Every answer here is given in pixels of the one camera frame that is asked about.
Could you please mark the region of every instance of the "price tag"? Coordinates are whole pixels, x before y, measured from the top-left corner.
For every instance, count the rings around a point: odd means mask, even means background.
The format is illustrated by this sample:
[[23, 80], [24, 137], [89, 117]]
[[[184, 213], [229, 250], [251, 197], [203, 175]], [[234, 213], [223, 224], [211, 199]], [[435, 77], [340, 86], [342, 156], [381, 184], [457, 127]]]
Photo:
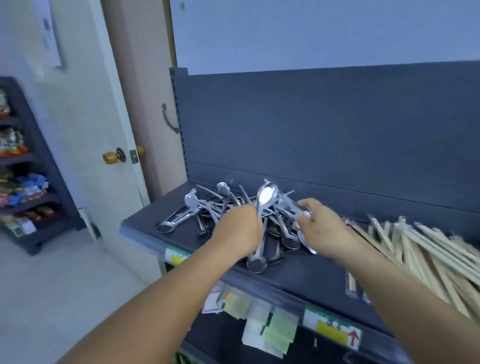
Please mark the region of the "price tag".
[[165, 251], [165, 261], [170, 262], [176, 266], [183, 262], [185, 259], [187, 259], [189, 256], [189, 253], [174, 248], [173, 246], [169, 246]]
[[303, 325], [354, 350], [360, 347], [362, 331], [328, 312], [307, 306]]

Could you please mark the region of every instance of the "forearm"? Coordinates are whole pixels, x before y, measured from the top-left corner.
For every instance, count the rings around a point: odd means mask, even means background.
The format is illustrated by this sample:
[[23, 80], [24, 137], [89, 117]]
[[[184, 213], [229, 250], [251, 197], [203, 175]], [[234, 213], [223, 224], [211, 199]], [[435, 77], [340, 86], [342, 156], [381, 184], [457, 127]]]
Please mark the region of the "forearm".
[[210, 240], [89, 333], [60, 363], [170, 363], [235, 257]]
[[336, 261], [359, 281], [416, 363], [478, 361], [480, 331], [476, 324], [371, 246], [359, 242], [350, 246], [354, 248]]

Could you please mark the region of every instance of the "red arrow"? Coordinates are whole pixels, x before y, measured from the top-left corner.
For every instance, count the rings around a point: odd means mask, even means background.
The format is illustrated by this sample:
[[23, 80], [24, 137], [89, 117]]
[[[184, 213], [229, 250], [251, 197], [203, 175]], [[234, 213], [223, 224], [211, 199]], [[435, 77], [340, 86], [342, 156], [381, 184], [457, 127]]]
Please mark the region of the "red arrow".
[[350, 342], [350, 345], [355, 347], [355, 340], [358, 340], [359, 339], [359, 336], [357, 334], [357, 332], [355, 330], [352, 330], [348, 336], [351, 337], [351, 342]]

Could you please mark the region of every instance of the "pile of spoons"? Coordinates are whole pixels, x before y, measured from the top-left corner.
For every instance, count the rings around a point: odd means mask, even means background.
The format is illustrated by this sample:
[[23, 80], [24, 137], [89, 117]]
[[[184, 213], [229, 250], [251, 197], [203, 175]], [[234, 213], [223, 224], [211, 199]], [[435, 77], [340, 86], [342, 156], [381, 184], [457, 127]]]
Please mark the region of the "pile of spoons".
[[[247, 257], [247, 269], [252, 273], [262, 273], [268, 265], [280, 262], [284, 257], [284, 252], [300, 249], [304, 246], [312, 254], [316, 252], [308, 245], [303, 236], [297, 217], [300, 215], [310, 216], [311, 212], [307, 207], [298, 206], [288, 195], [279, 191], [275, 182], [265, 179], [265, 183], [258, 190], [257, 196], [249, 197], [243, 187], [239, 185], [242, 196], [235, 196], [230, 187], [225, 182], [219, 182], [216, 185], [216, 192], [206, 187], [197, 185], [206, 190], [213, 197], [211, 200], [199, 199], [196, 195], [196, 189], [192, 189], [184, 197], [186, 210], [173, 213], [165, 221], [156, 224], [157, 232], [166, 234], [173, 232], [177, 226], [185, 220], [195, 217], [199, 225], [199, 236], [210, 234], [211, 221], [217, 224], [223, 214], [228, 212], [233, 206], [243, 204], [253, 204], [257, 210], [258, 216], [263, 222], [263, 238], [257, 250]], [[275, 238], [274, 253], [270, 257], [264, 256], [264, 247], [266, 237]]]

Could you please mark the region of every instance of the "person's left hand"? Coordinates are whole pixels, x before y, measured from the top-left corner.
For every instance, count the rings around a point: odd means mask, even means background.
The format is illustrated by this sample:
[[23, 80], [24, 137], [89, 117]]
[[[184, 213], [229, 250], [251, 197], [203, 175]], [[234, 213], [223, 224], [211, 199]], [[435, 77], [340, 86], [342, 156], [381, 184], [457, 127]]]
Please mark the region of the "person's left hand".
[[210, 241], [239, 260], [258, 248], [262, 233], [262, 219], [252, 205], [234, 206], [215, 226]]

